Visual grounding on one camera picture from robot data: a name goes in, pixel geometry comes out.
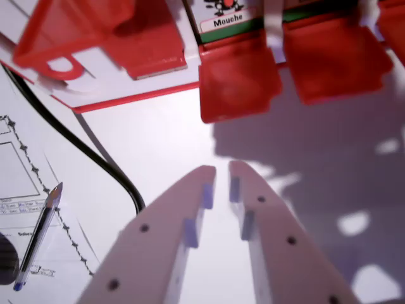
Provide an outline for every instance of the pen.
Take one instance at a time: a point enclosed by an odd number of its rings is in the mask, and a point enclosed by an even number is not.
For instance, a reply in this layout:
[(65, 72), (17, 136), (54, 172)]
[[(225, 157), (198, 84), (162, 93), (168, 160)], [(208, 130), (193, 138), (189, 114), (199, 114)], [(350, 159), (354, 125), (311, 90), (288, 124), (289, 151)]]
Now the pen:
[(35, 260), (35, 255), (38, 252), (39, 246), (45, 237), (49, 224), (55, 214), (55, 209), (59, 205), (62, 194), (62, 183), (57, 185), (48, 195), (45, 200), (45, 205), (39, 215), (37, 224), (35, 225), (34, 232), (32, 233), (31, 240), (28, 244), (27, 251), (25, 252), (20, 271), (18, 272), (14, 290), (19, 291), (25, 285), (27, 277), (30, 273), (30, 268)]

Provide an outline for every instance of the blue pen cap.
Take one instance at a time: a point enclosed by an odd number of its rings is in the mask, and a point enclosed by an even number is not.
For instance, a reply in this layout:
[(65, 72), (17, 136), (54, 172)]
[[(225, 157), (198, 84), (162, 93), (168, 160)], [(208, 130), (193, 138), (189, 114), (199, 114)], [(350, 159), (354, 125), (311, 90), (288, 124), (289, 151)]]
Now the blue pen cap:
[(23, 285), (24, 285), (24, 283), (16, 283), (14, 285), (14, 290), (15, 291), (20, 291), (22, 289)]

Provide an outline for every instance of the cartoon drawing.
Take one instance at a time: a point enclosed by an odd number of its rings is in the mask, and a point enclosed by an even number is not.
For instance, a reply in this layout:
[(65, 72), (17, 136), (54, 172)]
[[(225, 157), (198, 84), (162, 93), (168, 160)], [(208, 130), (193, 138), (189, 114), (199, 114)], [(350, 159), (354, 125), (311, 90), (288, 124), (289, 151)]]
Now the cartoon drawing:
[(214, 14), (216, 16), (222, 16), (223, 11), (231, 10), (240, 11), (244, 5), (240, 5), (238, 0), (204, 0), (207, 3), (213, 3), (214, 5), (208, 4), (207, 8), (216, 8), (218, 11)]

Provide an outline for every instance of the white paper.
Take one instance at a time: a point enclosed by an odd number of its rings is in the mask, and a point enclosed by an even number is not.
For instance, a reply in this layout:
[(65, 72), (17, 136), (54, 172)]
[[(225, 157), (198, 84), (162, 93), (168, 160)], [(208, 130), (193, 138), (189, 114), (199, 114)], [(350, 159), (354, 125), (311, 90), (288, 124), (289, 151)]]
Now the white paper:
[[(35, 126), (25, 119), (24, 108), (13, 102), (12, 88), (0, 84), (4, 95), (0, 99), (0, 264), (1, 257), (4, 261), (10, 254), (1, 251), (6, 239), (20, 266), (47, 197), (46, 189), (52, 190), (59, 180), (35, 139)], [(90, 273), (96, 271), (99, 262), (64, 198), (68, 189), (64, 185), (60, 211), (51, 221), (26, 285), (21, 291), (13, 290), (14, 282), (0, 285), (0, 303), (72, 304), (91, 279)]]

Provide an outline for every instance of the red plastic lid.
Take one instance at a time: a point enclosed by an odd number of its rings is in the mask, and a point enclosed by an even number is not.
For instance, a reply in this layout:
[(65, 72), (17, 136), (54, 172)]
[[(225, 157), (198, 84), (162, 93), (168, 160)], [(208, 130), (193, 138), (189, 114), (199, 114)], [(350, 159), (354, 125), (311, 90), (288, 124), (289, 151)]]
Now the red plastic lid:
[(201, 118), (217, 122), (268, 111), (282, 91), (264, 32), (251, 32), (200, 47)]
[(140, 0), (135, 10), (103, 43), (104, 50), (134, 79), (184, 67), (183, 41), (165, 0)]
[(133, 0), (40, 0), (14, 52), (21, 67), (99, 45), (134, 14)]
[(380, 2), (380, 7), (380, 32), (405, 65), (405, 0), (385, 0)]
[(356, 17), (327, 14), (284, 25), (284, 53), (298, 94), (308, 105), (375, 91), (393, 66)]

